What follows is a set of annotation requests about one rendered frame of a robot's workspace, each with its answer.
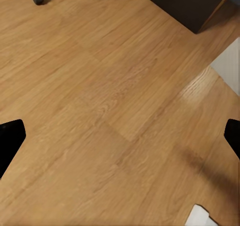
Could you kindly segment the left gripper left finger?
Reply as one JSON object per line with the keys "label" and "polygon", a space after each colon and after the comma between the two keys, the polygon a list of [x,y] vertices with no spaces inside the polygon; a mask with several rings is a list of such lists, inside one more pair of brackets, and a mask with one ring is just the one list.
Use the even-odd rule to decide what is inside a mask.
{"label": "left gripper left finger", "polygon": [[26,139],[21,119],[0,124],[0,179]]}

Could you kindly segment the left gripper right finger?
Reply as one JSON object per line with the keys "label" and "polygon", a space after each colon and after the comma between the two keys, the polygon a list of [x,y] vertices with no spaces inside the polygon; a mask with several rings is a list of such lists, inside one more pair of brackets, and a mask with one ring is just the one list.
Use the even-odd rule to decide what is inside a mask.
{"label": "left gripper right finger", "polygon": [[240,159],[240,121],[235,119],[229,119],[227,121],[224,137],[234,152]]}

